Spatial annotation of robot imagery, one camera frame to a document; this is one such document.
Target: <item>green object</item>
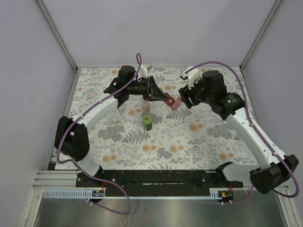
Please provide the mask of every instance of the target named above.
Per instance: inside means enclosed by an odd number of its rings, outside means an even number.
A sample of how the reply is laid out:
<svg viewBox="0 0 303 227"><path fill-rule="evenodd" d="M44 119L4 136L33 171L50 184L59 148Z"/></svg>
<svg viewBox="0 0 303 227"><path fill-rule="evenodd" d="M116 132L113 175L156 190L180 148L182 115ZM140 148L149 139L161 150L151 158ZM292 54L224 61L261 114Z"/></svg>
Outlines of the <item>green object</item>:
<svg viewBox="0 0 303 227"><path fill-rule="evenodd" d="M150 113L142 116L142 122L145 130L149 131L152 129L152 115Z"/></svg>

